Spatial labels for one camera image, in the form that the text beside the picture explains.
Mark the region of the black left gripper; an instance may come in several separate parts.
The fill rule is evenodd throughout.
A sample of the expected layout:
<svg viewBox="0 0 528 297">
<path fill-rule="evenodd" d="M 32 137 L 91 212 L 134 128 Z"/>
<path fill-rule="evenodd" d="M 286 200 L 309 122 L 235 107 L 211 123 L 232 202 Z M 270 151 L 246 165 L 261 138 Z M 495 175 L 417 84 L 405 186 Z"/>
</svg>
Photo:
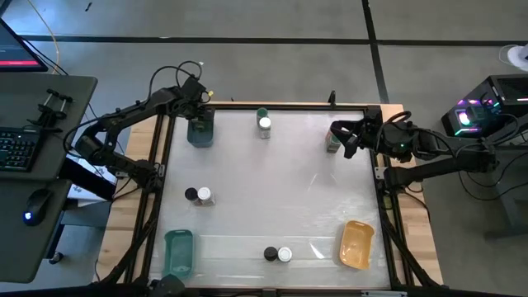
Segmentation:
<svg viewBox="0 0 528 297">
<path fill-rule="evenodd" d="M 190 120 L 190 129 L 193 133 L 201 133 L 203 131 L 203 117 L 205 116 L 206 104 L 210 100 L 211 97 L 208 96 L 208 92 L 205 92 L 201 97 L 193 97 L 187 102 L 184 117 L 192 118 Z M 214 124 L 215 108 L 208 109 L 208 121 Z"/>
</svg>

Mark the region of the dark grey side desk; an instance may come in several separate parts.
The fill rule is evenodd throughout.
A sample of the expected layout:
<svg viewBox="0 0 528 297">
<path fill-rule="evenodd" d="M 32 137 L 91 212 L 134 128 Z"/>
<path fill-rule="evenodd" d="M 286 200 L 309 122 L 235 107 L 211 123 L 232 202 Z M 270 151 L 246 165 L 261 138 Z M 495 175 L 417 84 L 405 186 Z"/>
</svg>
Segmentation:
<svg viewBox="0 0 528 297">
<path fill-rule="evenodd" d="M 43 73 L 0 73 L 0 127 L 21 128 L 40 116 L 38 105 L 48 100 L 49 89 L 72 97 L 70 103 L 50 99 L 53 110 L 64 108 L 66 118 L 56 126 L 64 133 L 83 120 L 97 85 L 94 77 Z M 34 280 L 66 201 L 71 181 L 59 179 L 66 159 L 64 134 L 49 136 L 29 172 L 0 172 L 0 282 L 30 283 Z M 23 222 L 27 201 L 39 189 L 52 196 L 45 217 L 36 226 Z"/>
</svg>

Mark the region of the white paper booklet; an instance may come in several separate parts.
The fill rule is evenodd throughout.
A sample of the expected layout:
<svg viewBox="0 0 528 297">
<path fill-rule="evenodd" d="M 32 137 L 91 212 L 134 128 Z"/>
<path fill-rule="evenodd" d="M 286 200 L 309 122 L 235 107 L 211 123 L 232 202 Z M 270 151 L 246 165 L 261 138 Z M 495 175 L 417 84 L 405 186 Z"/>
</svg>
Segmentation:
<svg viewBox="0 0 528 297">
<path fill-rule="evenodd" d="M 81 165 L 84 169 L 87 169 L 90 173 L 93 173 L 97 177 L 102 177 L 107 180 L 112 186 L 116 186 L 117 178 L 110 173 L 105 167 L 93 166 L 86 160 L 76 157 L 68 156 L 68 159 L 74 161 L 78 165 Z M 90 203 L 103 202 L 104 199 L 90 192 L 76 184 L 71 185 L 68 198 L 70 200 L 79 200 L 81 206 L 88 205 Z"/>
</svg>

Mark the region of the black clamp stand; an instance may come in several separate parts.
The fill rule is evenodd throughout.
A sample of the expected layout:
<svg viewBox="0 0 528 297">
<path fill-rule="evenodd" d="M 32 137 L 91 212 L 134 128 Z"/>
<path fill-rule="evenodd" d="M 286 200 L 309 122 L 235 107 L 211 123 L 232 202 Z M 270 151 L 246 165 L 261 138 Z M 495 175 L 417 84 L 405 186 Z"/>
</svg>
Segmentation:
<svg viewBox="0 0 528 297">
<path fill-rule="evenodd" d="M 37 120 L 27 119 L 27 121 L 33 126 L 40 127 L 43 131 L 60 133 L 63 130 L 57 127 L 56 124 L 59 120 L 67 118 L 64 109 L 67 103 L 73 103 L 73 99 L 70 96 L 64 95 L 50 88 L 48 88 L 46 92 L 48 93 L 48 97 L 45 100 L 45 103 L 38 105 L 38 111 L 40 112 L 39 118 Z M 50 107 L 50 102 L 54 98 L 62 102 L 59 110 L 54 110 Z"/>
</svg>

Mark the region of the black backlit keyboard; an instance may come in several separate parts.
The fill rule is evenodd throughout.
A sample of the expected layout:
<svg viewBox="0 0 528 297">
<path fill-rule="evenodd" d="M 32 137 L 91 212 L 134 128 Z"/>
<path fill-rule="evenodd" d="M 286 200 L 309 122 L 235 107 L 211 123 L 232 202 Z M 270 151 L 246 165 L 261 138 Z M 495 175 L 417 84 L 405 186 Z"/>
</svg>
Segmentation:
<svg viewBox="0 0 528 297">
<path fill-rule="evenodd" d="M 37 129 L 0 127 L 0 172 L 29 172 L 41 139 Z"/>
</svg>

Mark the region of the yellow plastic bin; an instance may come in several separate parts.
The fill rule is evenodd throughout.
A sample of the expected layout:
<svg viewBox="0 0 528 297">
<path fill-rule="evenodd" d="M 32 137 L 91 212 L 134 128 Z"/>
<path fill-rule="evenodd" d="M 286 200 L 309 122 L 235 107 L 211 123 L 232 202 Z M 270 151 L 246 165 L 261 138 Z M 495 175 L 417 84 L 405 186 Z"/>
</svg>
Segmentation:
<svg viewBox="0 0 528 297">
<path fill-rule="evenodd" d="M 339 259 L 349 267 L 358 270 L 370 268 L 370 252 L 375 230 L 366 223 L 348 221 L 342 232 Z"/>
</svg>

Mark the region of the black desk support bar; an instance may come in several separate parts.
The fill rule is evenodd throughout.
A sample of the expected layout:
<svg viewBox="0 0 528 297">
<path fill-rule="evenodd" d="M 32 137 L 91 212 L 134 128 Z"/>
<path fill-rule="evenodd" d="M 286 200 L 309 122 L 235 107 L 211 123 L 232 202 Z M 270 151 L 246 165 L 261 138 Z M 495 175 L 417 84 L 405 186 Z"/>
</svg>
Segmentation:
<svg viewBox="0 0 528 297">
<path fill-rule="evenodd" d="M 69 180 L 72 185 L 76 184 L 108 201 L 113 200 L 113 195 L 116 191 L 116 186 L 113 186 L 104 178 L 90 173 L 87 169 L 68 158 L 65 159 L 59 172 L 59 178 Z"/>
</svg>

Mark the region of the black computer mouse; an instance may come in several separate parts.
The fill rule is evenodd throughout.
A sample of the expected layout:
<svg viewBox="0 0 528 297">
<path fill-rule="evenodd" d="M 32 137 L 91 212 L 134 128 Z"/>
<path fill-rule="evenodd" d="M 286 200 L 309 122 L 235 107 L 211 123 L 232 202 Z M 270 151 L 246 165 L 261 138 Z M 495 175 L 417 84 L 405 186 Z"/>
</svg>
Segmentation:
<svg viewBox="0 0 528 297">
<path fill-rule="evenodd" d="M 41 188 L 29 196 L 26 202 L 26 209 L 23 212 L 23 222 L 27 226 L 36 226 L 45 217 L 46 209 L 53 192 L 47 188 Z"/>
</svg>

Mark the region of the silver metal bracket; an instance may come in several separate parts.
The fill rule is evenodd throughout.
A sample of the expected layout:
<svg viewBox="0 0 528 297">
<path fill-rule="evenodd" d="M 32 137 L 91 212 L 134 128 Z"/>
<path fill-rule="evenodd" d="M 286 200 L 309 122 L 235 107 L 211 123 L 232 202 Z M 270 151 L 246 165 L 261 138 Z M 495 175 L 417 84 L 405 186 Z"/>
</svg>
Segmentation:
<svg viewBox="0 0 528 297">
<path fill-rule="evenodd" d="M 408 297 L 408 293 L 394 290 L 363 290 L 361 297 Z"/>
</svg>

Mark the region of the blue-grey plastic bin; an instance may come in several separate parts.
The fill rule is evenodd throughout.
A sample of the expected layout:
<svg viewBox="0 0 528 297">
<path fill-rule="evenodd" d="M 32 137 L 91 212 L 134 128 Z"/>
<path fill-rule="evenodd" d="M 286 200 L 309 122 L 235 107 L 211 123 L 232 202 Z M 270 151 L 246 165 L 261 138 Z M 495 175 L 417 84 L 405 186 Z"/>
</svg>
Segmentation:
<svg viewBox="0 0 528 297">
<path fill-rule="evenodd" d="M 205 109 L 205 116 L 203 117 L 204 120 L 208 121 L 208 109 Z M 208 148 L 213 144 L 214 141 L 214 124 L 211 124 L 208 121 L 208 131 L 204 134 L 196 134 L 193 133 L 190 129 L 190 120 L 188 120 L 188 126 L 187 126 L 187 134 L 186 139 L 187 142 L 191 145 L 193 145 L 196 148 Z"/>
</svg>

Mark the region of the black aluminium table frame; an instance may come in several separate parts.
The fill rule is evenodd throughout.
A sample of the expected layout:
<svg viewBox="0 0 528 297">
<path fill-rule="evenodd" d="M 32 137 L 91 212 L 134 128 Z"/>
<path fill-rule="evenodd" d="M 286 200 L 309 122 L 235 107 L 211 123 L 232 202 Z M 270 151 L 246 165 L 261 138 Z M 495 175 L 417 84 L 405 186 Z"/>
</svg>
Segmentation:
<svg viewBox="0 0 528 297">
<path fill-rule="evenodd" d="M 374 168 L 379 159 L 359 151 L 346 159 L 329 154 L 324 139 L 335 120 L 355 120 L 361 104 L 285 103 L 268 105 L 272 130 L 261 139 L 255 102 L 216 102 L 214 142 L 195 148 L 187 124 L 151 117 L 130 128 L 126 153 L 155 153 L 166 168 L 160 217 L 154 240 L 140 248 L 133 276 L 163 273 L 164 234 L 188 229 L 196 254 L 185 283 L 210 294 L 235 290 L 274 290 L 278 295 L 348 295 L 382 290 L 395 273 L 404 278 L 403 259 L 386 247 L 380 226 Z M 209 187 L 210 206 L 194 206 L 185 190 Z M 339 249 L 345 224 L 356 220 L 374 230 L 370 268 L 344 265 Z M 290 262 L 269 262 L 266 247 L 288 247 Z"/>
</svg>

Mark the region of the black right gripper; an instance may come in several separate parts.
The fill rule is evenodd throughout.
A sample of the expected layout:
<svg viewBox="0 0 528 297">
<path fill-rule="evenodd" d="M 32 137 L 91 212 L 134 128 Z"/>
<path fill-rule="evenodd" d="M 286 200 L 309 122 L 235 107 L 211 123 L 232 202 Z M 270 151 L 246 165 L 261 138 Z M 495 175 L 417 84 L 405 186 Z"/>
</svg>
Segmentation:
<svg viewBox="0 0 528 297">
<path fill-rule="evenodd" d="M 370 149 L 374 153 L 383 153 L 384 122 L 379 119 L 363 118 L 362 120 L 336 120 L 331 123 L 332 132 L 355 133 L 344 143 L 344 157 L 351 159 L 357 151 L 358 139 L 361 149 Z"/>
</svg>

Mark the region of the orange black-lid jar labelled five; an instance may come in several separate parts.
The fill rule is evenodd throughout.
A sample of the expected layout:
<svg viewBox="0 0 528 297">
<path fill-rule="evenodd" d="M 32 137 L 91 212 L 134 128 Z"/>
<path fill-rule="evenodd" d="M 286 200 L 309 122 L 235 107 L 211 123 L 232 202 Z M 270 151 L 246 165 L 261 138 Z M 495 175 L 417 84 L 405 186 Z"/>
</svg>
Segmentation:
<svg viewBox="0 0 528 297">
<path fill-rule="evenodd" d="M 194 206 L 200 206 L 201 200 L 198 196 L 198 190 L 194 187 L 189 187 L 185 190 L 185 198 L 192 203 Z"/>
</svg>

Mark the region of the computer monitor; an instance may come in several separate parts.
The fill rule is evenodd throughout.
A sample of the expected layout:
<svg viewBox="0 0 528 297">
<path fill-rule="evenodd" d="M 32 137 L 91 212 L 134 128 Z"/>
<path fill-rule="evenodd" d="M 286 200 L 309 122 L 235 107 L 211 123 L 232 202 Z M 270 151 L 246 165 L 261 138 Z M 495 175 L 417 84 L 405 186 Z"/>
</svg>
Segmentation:
<svg viewBox="0 0 528 297">
<path fill-rule="evenodd" d="M 0 72 L 47 72 L 48 67 L 0 18 Z"/>
</svg>

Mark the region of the white round object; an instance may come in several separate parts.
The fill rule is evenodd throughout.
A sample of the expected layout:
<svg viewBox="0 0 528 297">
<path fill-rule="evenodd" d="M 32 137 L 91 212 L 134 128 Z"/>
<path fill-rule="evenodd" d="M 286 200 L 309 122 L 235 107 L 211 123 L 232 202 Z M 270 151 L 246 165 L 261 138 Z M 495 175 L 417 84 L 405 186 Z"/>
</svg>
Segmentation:
<svg viewBox="0 0 528 297">
<path fill-rule="evenodd" d="M 504 64 L 528 72 L 528 44 L 505 45 L 499 50 L 498 59 Z"/>
</svg>

